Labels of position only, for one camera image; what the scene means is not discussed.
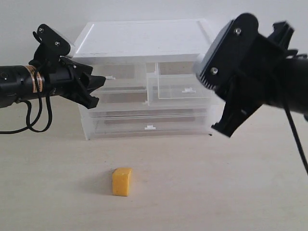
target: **white wall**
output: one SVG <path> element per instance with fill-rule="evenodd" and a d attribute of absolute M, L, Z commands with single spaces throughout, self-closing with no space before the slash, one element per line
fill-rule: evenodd
<path fill-rule="evenodd" d="M 275 21 L 296 28 L 294 45 L 308 51 L 305 0 L 2 0 L 0 4 L 0 65 L 27 63 L 37 47 L 32 31 L 46 23 L 75 40 L 88 21 L 208 18 L 218 32 L 242 12 L 253 12 L 261 32 Z"/>

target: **plastic drawer unit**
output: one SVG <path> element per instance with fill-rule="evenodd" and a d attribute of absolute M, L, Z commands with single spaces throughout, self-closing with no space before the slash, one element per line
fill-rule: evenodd
<path fill-rule="evenodd" d="M 107 78 L 79 106 L 86 139 L 138 134 L 207 134 L 214 94 L 192 73 L 213 36 L 204 19 L 88 23 L 74 60 Z"/>

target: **cheese cube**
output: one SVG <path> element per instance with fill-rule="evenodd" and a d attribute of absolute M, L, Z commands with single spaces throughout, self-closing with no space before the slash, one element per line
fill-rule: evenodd
<path fill-rule="evenodd" d="M 128 196 L 132 169 L 129 167 L 117 168 L 112 173 L 112 193 L 115 196 Z"/>

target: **orange label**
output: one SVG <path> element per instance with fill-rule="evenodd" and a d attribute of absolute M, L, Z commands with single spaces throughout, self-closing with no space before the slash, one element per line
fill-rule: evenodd
<path fill-rule="evenodd" d="M 34 72 L 35 72 L 36 68 L 32 65 L 28 65 L 28 66 L 24 66 L 24 67 L 27 68 L 28 72 L 31 75 L 32 85 L 33 85 L 33 93 L 36 93 L 38 91 L 36 86 L 35 86 L 35 79 L 34 79 Z M 42 76 L 40 75 L 39 72 L 37 73 L 36 78 L 38 80 L 39 91 L 42 92 L 43 91 L 43 80 L 42 80 Z"/>

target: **white lid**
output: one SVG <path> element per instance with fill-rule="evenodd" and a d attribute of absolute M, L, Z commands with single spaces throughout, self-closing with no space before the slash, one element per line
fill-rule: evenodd
<path fill-rule="evenodd" d="M 92 22 L 75 42 L 84 64 L 195 61 L 213 38 L 205 19 Z"/>

